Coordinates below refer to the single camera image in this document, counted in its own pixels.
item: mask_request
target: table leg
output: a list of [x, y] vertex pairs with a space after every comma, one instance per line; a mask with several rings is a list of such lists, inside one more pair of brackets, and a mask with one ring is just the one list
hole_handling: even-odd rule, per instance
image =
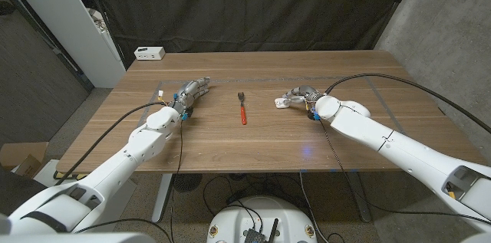
[[160, 180], [159, 193], [157, 193], [157, 200], [155, 200], [155, 206], [153, 207], [152, 222], [158, 223], [162, 220], [163, 212], [166, 209], [167, 201], [169, 200], [172, 189], [171, 182], [173, 174], [163, 174]]
[[[361, 196], [363, 196], [364, 199], [367, 197], [365, 196], [365, 192], [363, 190], [363, 186], [361, 184], [360, 176], [358, 175], [358, 172], [348, 172], [348, 178], [350, 179], [351, 186], [353, 186], [354, 191], [358, 192]], [[371, 221], [371, 213], [370, 209], [368, 208], [368, 205], [366, 202], [364, 202], [358, 195], [354, 194], [353, 192], [354, 200], [356, 201], [357, 207], [358, 207], [358, 213], [360, 214], [360, 220], [368, 223]]]

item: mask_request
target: robotic hand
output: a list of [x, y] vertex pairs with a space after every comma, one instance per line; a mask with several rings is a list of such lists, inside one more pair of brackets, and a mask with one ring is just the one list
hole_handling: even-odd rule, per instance
[[193, 105], [194, 100], [202, 95], [208, 93], [209, 77], [200, 78], [185, 83], [178, 91], [177, 98], [170, 104], [170, 106], [182, 114], [184, 110]]
[[[327, 120], [343, 136], [355, 140], [389, 159], [396, 166], [420, 180], [456, 213], [478, 219], [491, 219], [491, 168], [456, 159], [412, 140], [370, 118], [370, 111], [354, 101], [340, 101], [301, 86], [275, 100], [277, 108], [289, 107], [292, 96], [307, 103], [315, 120]], [[491, 225], [465, 218], [482, 232]]]
[[185, 83], [170, 106], [149, 115], [130, 134], [127, 145], [84, 179], [47, 188], [30, 198], [8, 217], [8, 233], [49, 235], [96, 224], [107, 201], [134, 170], [162, 152], [185, 110], [208, 92], [208, 83], [209, 77]]
[[279, 109], [288, 108], [293, 103], [313, 103], [322, 97], [316, 89], [310, 86], [300, 86], [283, 94], [282, 98], [276, 98], [275, 104]]

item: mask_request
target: cardboard box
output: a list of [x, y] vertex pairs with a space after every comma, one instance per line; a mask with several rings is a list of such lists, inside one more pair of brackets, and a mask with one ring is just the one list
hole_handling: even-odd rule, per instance
[[27, 158], [25, 158], [24, 162], [22, 162], [18, 168], [14, 171], [15, 174], [28, 177], [28, 178], [34, 178], [36, 173], [40, 170], [41, 162], [36, 160], [32, 155], [28, 155]]
[[[0, 163], [4, 169], [12, 170], [20, 166], [31, 155], [39, 164], [44, 159], [48, 143], [6, 143], [0, 149]], [[32, 159], [28, 159], [27, 165], [33, 166]]]

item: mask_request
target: red handle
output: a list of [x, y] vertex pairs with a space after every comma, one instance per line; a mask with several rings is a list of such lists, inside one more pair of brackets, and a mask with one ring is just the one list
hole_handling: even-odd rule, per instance
[[240, 116], [242, 117], [242, 124], [247, 124], [246, 112], [244, 111], [244, 107], [240, 107]]

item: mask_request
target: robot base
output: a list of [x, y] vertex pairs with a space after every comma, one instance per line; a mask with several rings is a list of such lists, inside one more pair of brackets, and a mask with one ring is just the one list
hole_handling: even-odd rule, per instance
[[[317, 243], [312, 222], [300, 209], [285, 200], [271, 196], [253, 196], [240, 200], [242, 204], [255, 210], [262, 219], [262, 234], [264, 241], [269, 241], [273, 223], [278, 219], [274, 243]], [[252, 211], [255, 230], [259, 232], [261, 222]], [[227, 207], [219, 212], [212, 220], [207, 243], [244, 243], [248, 230], [252, 228], [252, 220], [246, 209]]]

